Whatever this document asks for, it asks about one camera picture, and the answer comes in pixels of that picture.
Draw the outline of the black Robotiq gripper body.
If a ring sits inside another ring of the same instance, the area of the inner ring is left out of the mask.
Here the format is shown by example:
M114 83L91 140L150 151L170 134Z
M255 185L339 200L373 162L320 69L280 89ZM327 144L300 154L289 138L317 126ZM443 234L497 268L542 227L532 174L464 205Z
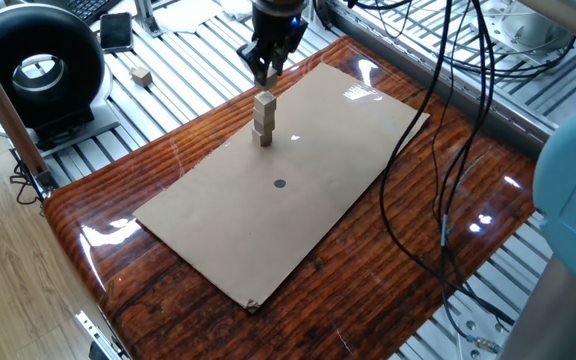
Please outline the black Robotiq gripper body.
M299 22L306 0L253 0L253 38L262 56L272 56L277 40L287 35L289 27Z

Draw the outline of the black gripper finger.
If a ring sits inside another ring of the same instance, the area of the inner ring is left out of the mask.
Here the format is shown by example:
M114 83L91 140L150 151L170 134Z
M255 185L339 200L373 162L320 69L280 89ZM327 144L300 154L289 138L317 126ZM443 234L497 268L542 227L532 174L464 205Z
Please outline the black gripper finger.
M265 86L268 65L261 54L259 44L257 42L244 44L236 50L236 53L253 74L255 82Z
M283 73L284 63L287 61L288 55L297 50L307 28L307 22L299 22L296 25L291 25L287 35L276 41L271 60L272 68L278 76Z

